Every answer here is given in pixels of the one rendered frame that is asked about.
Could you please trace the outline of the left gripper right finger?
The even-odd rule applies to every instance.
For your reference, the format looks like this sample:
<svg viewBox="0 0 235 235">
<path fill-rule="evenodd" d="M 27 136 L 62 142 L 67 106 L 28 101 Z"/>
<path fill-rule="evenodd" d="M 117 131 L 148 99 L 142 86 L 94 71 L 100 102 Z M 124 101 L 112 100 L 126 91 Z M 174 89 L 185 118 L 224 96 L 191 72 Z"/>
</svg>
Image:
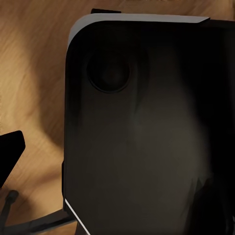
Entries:
<svg viewBox="0 0 235 235">
<path fill-rule="evenodd" d="M 235 170 L 235 132 L 224 130 L 219 147 Z"/>
</svg>

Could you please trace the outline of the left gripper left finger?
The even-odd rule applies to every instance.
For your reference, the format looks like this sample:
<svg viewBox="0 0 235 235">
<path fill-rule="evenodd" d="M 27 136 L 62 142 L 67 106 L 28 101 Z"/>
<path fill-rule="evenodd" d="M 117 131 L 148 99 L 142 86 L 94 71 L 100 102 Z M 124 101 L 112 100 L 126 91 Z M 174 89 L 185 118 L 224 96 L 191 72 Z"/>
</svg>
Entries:
<svg viewBox="0 0 235 235">
<path fill-rule="evenodd" d="M 0 136 L 0 188 L 24 150 L 25 141 L 21 130 Z"/>
</svg>

